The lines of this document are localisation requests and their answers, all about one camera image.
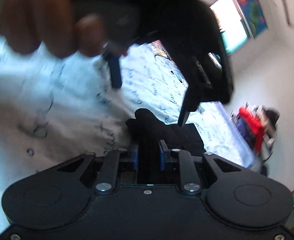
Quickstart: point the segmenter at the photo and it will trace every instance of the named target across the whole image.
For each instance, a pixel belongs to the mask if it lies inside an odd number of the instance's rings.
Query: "red clothing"
[[[263,136],[265,134],[265,128],[262,126],[260,120],[252,116],[251,112],[245,107],[240,107],[239,116],[243,118],[248,124],[251,132],[256,136],[255,151],[260,153],[263,142]]]

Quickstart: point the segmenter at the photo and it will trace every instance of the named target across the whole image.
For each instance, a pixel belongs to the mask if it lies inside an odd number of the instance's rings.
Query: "white bed sheet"
[[[86,151],[98,156],[130,143],[125,121],[139,108],[166,124],[177,122],[186,88],[172,63],[149,45],[132,46],[121,59],[123,87],[110,88],[99,57],[58,60],[41,46],[14,54],[0,37],[0,233],[9,225],[1,196],[12,183]],[[244,166],[233,134],[213,103],[192,113],[208,151]]]

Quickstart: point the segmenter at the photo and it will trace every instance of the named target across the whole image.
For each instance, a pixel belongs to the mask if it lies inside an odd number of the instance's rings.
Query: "wall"
[[[294,52],[275,43],[235,78],[235,93],[226,107],[231,112],[247,101],[279,110],[269,176],[294,190]]]
[[[217,0],[204,0],[208,4],[213,4]],[[231,55],[231,63],[234,72],[237,74],[248,68],[263,51],[265,51],[275,40],[277,31],[272,17],[271,8],[268,0],[259,0],[268,24],[268,30],[262,33],[257,39],[250,39],[236,53]]]

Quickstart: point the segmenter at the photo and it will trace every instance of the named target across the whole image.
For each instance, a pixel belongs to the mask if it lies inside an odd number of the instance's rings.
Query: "window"
[[[227,54],[234,53],[250,38],[234,0],[218,0],[210,7],[217,17]]]

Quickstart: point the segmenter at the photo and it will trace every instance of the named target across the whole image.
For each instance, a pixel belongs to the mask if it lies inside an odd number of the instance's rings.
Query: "human hand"
[[[75,22],[71,0],[2,0],[0,34],[15,52],[30,54],[43,41],[59,58],[77,50],[93,57],[107,42],[102,18],[88,15]]]

